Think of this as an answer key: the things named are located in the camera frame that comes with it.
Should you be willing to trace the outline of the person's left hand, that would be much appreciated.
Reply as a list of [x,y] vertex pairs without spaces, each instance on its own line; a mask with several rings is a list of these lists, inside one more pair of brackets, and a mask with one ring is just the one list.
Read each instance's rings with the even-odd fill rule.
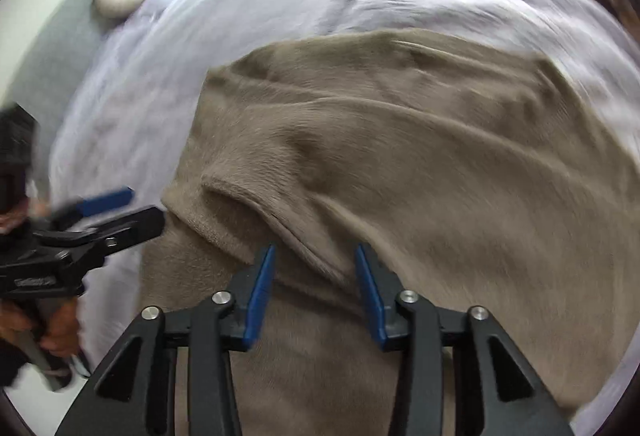
[[[1,233],[7,234],[21,226],[29,215],[29,198],[25,197],[10,211],[1,215]],[[79,321],[77,318],[78,299],[64,301],[58,310],[49,318],[46,334],[40,338],[40,347],[52,355],[67,358],[77,356],[80,350]],[[32,330],[32,321],[20,308],[2,301],[1,303],[1,338],[16,346],[17,338],[23,332]]]

